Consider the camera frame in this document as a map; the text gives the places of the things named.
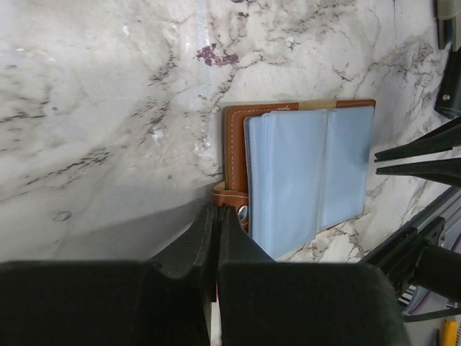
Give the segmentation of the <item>grey card wallet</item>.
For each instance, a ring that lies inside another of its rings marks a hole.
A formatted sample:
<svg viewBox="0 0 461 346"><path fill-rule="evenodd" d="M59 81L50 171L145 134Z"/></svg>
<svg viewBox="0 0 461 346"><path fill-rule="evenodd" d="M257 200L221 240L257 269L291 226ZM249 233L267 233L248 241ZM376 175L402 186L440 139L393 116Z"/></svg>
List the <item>grey card wallet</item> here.
<svg viewBox="0 0 461 346"><path fill-rule="evenodd" d="M436 0L438 44L441 50L451 44L460 49L460 0Z"/></svg>

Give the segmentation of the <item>brown leather card holder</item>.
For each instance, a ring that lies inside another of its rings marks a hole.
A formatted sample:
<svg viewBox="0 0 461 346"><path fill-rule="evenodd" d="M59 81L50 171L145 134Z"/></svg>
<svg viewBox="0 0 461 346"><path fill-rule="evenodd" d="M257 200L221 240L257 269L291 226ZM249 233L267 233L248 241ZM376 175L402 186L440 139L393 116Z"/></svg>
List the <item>brown leather card holder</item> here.
<svg viewBox="0 0 461 346"><path fill-rule="evenodd" d="M240 211L249 203L244 120L271 111L298 111L376 107L373 99L332 99L307 102L282 102L255 105L231 105L223 110L224 178L213 188L215 204L231 205Z"/></svg>

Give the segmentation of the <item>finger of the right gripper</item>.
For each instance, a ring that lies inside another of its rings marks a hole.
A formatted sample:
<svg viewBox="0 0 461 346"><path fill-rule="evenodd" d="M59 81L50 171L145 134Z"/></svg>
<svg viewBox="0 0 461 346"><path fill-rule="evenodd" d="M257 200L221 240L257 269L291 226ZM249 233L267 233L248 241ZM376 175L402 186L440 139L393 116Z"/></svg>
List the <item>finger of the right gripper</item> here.
<svg viewBox="0 0 461 346"><path fill-rule="evenodd" d="M422 161L376 169L378 175L417 177L460 187L460 159Z"/></svg>
<svg viewBox="0 0 461 346"><path fill-rule="evenodd" d="M450 151L460 146L460 117L402 146L380 151L375 161L392 161Z"/></svg>

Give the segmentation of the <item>black snap wallet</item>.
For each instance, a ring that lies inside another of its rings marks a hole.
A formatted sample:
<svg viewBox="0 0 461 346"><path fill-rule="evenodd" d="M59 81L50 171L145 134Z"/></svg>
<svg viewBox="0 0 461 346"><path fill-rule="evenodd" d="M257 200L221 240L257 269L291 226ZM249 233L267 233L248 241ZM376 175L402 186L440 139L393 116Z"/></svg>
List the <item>black snap wallet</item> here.
<svg viewBox="0 0 461 346"><path fill-rule="evenodd" d="M447 59L434 110L448 119L460 116L460 50Z"/></svg>

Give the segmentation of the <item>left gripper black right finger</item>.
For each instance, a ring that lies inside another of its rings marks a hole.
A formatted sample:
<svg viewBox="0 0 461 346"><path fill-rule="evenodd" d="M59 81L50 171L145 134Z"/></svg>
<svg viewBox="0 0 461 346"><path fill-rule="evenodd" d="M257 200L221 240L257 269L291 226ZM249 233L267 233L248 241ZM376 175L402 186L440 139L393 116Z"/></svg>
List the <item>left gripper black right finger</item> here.
<svg viewBox="0 0 461 346"><path fill-rule="evenodd" d="M379 269L277 262L219 210L218 300L224 345L408 345L393 289Z"/></svg>

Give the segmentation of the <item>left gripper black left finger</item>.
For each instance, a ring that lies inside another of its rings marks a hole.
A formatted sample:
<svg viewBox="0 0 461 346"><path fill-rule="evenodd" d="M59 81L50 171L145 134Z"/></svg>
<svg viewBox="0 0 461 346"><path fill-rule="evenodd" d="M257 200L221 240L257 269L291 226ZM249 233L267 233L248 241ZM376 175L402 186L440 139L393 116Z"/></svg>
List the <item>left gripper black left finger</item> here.
<svg viewBox="0 0 461 346"><path fill-rule="evenodd" d="M218 209L145 260L1 265L3 345L208 345Z"/></svg>

